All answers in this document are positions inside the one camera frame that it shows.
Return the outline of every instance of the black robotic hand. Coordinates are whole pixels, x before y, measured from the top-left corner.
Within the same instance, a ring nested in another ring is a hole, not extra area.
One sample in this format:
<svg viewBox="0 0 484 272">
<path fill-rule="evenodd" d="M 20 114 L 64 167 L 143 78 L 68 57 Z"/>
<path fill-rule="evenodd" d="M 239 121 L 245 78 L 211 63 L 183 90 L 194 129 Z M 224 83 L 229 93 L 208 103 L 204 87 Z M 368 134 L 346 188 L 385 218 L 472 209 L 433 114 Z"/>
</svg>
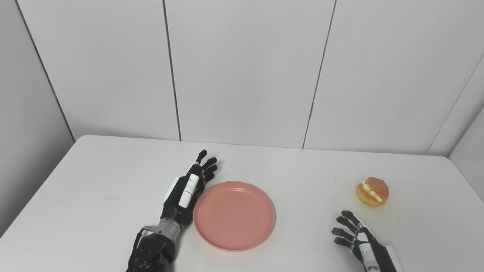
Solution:
<svg viewBox="0 0 484 272">
<path fill-rule="evenodd" d="M 368 227 L 352 212 L 342 211 L 336 221 L 345 225 L 353 234 L 335 227 L 331 231 L 338 236 L 334 242 L 351 249 L 364 265 L 366 272 L 402 272 L 393 250 L 381 245 Z"/>
<path fill-rule="evenodd" d="M 128 261 L 127 272 L 167 272 L 175 259 L 175 240 L 180 232 L 193 220 L 193 209 L 208 181 L 214 178 L 217 158 L 204 165 L 201 161 L 206 150 L 198 154 L 185 176 L 178 178 L 163 204 L 158 226 L 144 226 L 137 234 L 133 251 Z M 141 237 L 144 231 L 151 234 Z"/>
</svg>

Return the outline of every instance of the robot finger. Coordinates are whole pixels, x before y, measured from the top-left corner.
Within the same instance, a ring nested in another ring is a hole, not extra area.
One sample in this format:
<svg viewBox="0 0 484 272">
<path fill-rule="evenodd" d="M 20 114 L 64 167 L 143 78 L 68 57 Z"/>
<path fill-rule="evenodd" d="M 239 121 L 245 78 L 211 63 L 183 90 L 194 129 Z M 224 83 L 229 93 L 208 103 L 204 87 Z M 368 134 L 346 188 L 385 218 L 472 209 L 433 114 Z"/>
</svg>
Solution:
<svg viewBox="0 0 484 272">
<path fill-rule="evenodd" d="M 343 238 L 343 237 L 336 237 L 336 238 L 334 239 L 334 242 L 335 242 L 336 244 L 338 244 L 338 245 L 343 245 L 343 246 L 345 246 L 345 247 L 347 247 L 347 248 L 349 248 L 349 249 L 353 248 L 353 243 L 352 243 L 352 242 L 350 242 L 350 241 L 348 241 L 348 240 L 346 240 L 346 239 L 345 239 L 345 238 Z"/>
<path fill-rule="evenodd" d="M 363 222 L 361 222 L 353 212 L 344 210 L 341 212 L 341 214 L 348 218 L 356 227 L 359 227 L 360 224 L 363 224 Z"/>
<path fill-rule="evenodd" d="M 203 158 L 205 158 L 205 156 L 207 156 L 207 150 L 206 149 L 202 150 L 198 154 L 198 157 L 197 157 L 197 159 L 195 161 L 198 162 L 198 164 L 200 164 L 202 162 Z"/>
<path fill-rule="evenodd" d="M 217 158 L 212 157 L 212 158 L 208 159 L 208 161 L 206 163 L 204 163 L 204 165 L 202 166 L 203 171 L 206 171 L 210 166 L 212 166 L 216 163 L 217 163 Z"/>
<path fill-rule="evenodd" d="M 211 181 L 215 177 L 213 172 L 203 174 L 203 176 L 204 176 L 204 179 L 203 179 L 204 184 L 207 184 L 207 182 Z"/>
<path fill-rule="evenodd" d="M 348 229 L 353 232 L 353 233 L 356 233 L 356 231 L 358 230 L 358 228 L 356 228 L 352 222 L 350 222 L 346 217 L 344 216 L 338 216 L 336 218 L 336 221 L 342 225 L 345 225 L 346 227 L 348 227 Z"/>
<path fill-rule="evenodd" d="M 203 173 L 205 175 L 209 174 L 209 173 L 213 173 L 215 172 L 216 170 L 218 169 L 218 166 L 217 165 L 212 165 L 210 166 L 209 168 L 207 168 L 207 170 L 203 171 Z"/>
<path fill-rule="evenodd" d="M 353 240 L 355 240 L 355 237 L 353 235 L 347 233 L 342 228 L 334 227 L 331 230 L 331 233 L 334 234 L 334 235 L 342 236 L 342 237 L 344 237 L 348 241 L 352 241 L 353 242 Z"/>
</svg>

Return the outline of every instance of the white wall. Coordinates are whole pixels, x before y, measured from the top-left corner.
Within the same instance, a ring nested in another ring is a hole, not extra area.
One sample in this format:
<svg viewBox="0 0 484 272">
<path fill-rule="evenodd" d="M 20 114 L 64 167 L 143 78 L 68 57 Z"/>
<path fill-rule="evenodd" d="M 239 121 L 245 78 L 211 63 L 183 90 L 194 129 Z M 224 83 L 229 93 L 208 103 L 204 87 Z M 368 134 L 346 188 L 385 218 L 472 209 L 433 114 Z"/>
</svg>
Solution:
<svg viewBox="0 0 484 272">
<path fill-rule="evenodd" d="M 484 53 L 482 10 L 482 0 L 338 1 L 305 147 L 426 154 Z M 466 95 L 463 123 L 484 99 Z M 458 123 L 433 154 L 447 155 Z"/>
<path fill-rule="evenodd" d="M 302 147 L 334 0 L 167 0 L 181 136 Z"/>
<path fill-rule="evenodd" d="M 19 3 L 75 138 L 446 156 L 484 100 L 481 0 L 166 0 L 175 86 L 162 1 Z"/>
<path fill-rule="evenodd" d="M 73 140 L 14 0 L 0 1 L 0 236 Z"/>
<path fill-rule="evenodd" d="M 484 200 L 484 110 L 462 137 L 450 160 Z"/>
<path fill-rule="evenodd" d="M 75 139 L 179 139 L 160 0 L 18 2 Z"/>
</svg>

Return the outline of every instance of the tabletop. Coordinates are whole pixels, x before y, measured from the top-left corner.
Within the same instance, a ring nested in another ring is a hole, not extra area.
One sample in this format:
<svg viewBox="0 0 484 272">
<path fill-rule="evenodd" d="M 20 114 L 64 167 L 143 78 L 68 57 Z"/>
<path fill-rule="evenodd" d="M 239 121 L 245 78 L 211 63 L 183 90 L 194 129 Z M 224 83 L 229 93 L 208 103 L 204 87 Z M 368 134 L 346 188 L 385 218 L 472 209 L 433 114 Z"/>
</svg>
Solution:
<svg viewBox="0 0 484 272">
<path fill-rule="evenodd" d="M 219 159 L 208 185 L 259 187 L 276 223 L 264 243 L 242 252 L 216 249 L 189 226 L 175 272 L 363 272 L 333 243 L 341 210 L 391 245 L 405 272 L 484 267 L 484 203 L 444 157 L 83 136 L 0 239 L 0 271 L 125 271 L 136 233 L 158 223 L 173 179 L 202 149 Z M 382 207 L 356 197 L 370 176 L 390 189 Z"/>
</svg>

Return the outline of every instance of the panel seam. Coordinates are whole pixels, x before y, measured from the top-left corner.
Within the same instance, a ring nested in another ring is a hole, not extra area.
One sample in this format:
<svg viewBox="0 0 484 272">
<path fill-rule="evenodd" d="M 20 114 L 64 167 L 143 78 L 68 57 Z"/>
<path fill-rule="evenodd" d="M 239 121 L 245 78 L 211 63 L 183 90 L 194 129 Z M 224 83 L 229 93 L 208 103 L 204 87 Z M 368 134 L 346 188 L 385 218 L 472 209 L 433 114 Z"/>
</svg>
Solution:
<svg viewBox="0 0 484 272">
<path fill-rule="evenodd" d="M 318 78 L 316 80 L 316 87 L 314 88 L 313 101 L 311 103 L 311 108 L 309 109 L 309 118 L 307 120 L 306 132 L 304 133 L 304 140 L 302 142 L 302 148 L 306 144 L 307 131 L 309 129 L 309 122 L 311 121 L 311 116 L 313 114 L 314 100 L 316 98 L 316 92 L 318 90 L 319 78 L 321 77 L 321 68 L 323 67 L 324 56 L 326 55 L 326 47 L 328 46 L 328 40 L 330 37 L 331 25 L 333 25 L 334 11 L 336 10 L 336 3 L 338 0 L 334 0 L 333 11 L 331 13 L 330 25 L 328 27 L 328 33 L 326 34 L 326 41 L 324 42 L 323 56 L 321 57 L 321 64 L 319 65 Z"/>
<path fill-rule="evenodd" d="M 59 107 L 62 118 L 64 119 L 65 125 L 67 126 L 67 129 L 69 130 L 69 134 L 71 135 L 72 141 L 75 143 L 76 140 L 74 139 L 74 135 L 72 134 L 71 127 L 69 126 L 69 123 L 67 122 L 67 118 L 66 118 L 64 111 L 61 107 L 61 103 L 59 102 L 57 94 L 54 90 L 54 86 L 52 85 L 52 82 L 50 81 L 49 75 L 47 73 L 47 69 L 45 68 L 45 65 L 44 65 L 44 62 L 42 61 L 42 58 L 40 57 L 39 50 L 37 49 L 37 45 L 35 45 L 34 39 L 32 37 L 32 33 L 30 32 L 29 26 L 27 25 L 27 21 L 25 20 L 24 14 L 22 12 L 22 9 L 20 8 L 20 4 L 18 3 L 18 0 L 15 0 L 15 4 L 17 5 L 17 9 L 18 9 L 18 12 L 20 13 L 20 17 L 22 17 L 22 21 L 24 22 L 24 26 L 27 29 L 27 33 L 29 34 L 30 41 L 32 42 L 33 48 L 35 50 L 35 53 L 37 54 L 37 58 L 39 59 L 40 65 L 42 66 L 42 70 L 44 71 L 44 75 L 47 78 L 47 82 L 49 83 L 50 89 L 52 90 L 52 93 L 54 94 L 54 98 L 56 100 L 57 106 Z"/>
<path fill-rule="evenodd" d="M 175 74 L 173 72 L 173 60 L 171 57 L 171 45 L 170 45 L 170 34 L 168 32 L 168 17 L 166 15 L 166 4 L 165 0 L 163 2 L 163 16 L 165 17 L 165 30 L 166 30 L 166 42 L 168 43 L 168 58 L 170 60 L 170 71 L 171 71 L 171 84 L 173 85 L 173 97 L 175 99 L 175 111 L 177 115 L 177 125 L 178 125 L 178 140 L 182 140 L 182 130 L 180 129 L 180 116 L 178 115 L 178 101 L 177 101 L 177 91 L 175 88 Z"/>
<path fill-rule="evenodd" d="M 432 148 L 432 145 L 434 144 L 435 140 L 437 139 L 437 137 L 439 136 L 442 128 L 444 127 L 445 123 L 447 122 L 447 120 L 449 119 L 449 116 L 452 114 L 452 111 L 454 110 L 455 108 L 455 105 L 457 105 L 457 102 L 459 101 L 460 97 L 462 96 L 462 94 L 464 93 L 464 90 L 466 89 L 467 87 L 467 84 L 469 84 L 470 82 L 470 79 L 472 78 L 472 76 L 474 75 L 474 73 L 476 72 L 477 70 L 477 67 L 479 66 L 479 64 L 481 63 L 481 61 L 483 60 L 483 57 L 484 57 L 484 53 L 481 55 L 481 59 L 477 62 L 477 65 L 476 67 L 474 67 L 474 70 L 472 71 L 472 73 L 470 74 L 469 78 L 467 79 L 467 82 L 464 84 L 464 87 L 462 88 L 462 90 L 460 91 L 460 94 L 459 96 L 457 97 L 457 99 L 455 100 L 454 102 L 454 105 L 452 105 L 452 108 L 451 110 L 449 111 L 449 114 L 447 114 L 447 117 L 445 118 L 444 122 L 442 123 L 442 126 L 440 126 L 440 129 L 439 131 L 437 131 L 437 133 L 435 134 L 435 137 L 434 139 L 432 140 L 432 142 L 430 143 L 428 149 L 427 149 L 427 152 L 425 153 L 426 155 L 428 155 L 429 151 L 430 151 L 430 148 Z M 467 131 L 470 127 L 470 124 L 473 122 L 473 120 L 471 120 L 471 122 L 469 123 L 468 127 L 466 129 L 464 129 L 464 133 L 461 133 L 461 136 L 460 138 L 457 140 L 457 143 L 460 141 L 460 139 L 464 136 L 465 134 L 465 131 Z"/>
</svg>

